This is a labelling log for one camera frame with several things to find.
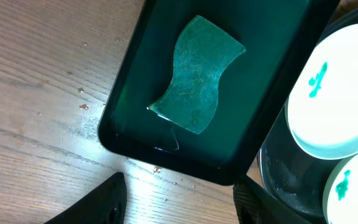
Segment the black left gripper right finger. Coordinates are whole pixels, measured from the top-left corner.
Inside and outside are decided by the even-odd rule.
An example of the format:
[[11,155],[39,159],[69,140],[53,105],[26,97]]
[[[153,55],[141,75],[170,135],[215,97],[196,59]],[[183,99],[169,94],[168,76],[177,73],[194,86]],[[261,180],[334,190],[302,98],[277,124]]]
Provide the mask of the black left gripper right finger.
[[310,224],[247,175],[235,181],[233,199],[240,224]]

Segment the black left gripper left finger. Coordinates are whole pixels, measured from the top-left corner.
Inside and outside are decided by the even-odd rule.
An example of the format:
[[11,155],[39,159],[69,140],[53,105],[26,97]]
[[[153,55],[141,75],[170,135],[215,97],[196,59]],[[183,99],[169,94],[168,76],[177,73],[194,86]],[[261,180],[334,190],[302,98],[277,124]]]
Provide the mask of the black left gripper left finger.
[[116,172],[45,224],[123,224],[127,205],[124,174]]

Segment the green sponge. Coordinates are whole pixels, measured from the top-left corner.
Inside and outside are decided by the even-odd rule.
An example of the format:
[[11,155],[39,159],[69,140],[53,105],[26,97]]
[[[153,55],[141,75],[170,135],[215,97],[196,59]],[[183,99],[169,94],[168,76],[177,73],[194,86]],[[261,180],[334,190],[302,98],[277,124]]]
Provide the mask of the green sponge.
[[192,133],[202,133],[215,115],[222,74],[245,51],[227,32],[195,16],[175,43],[170,84],[149,109]]

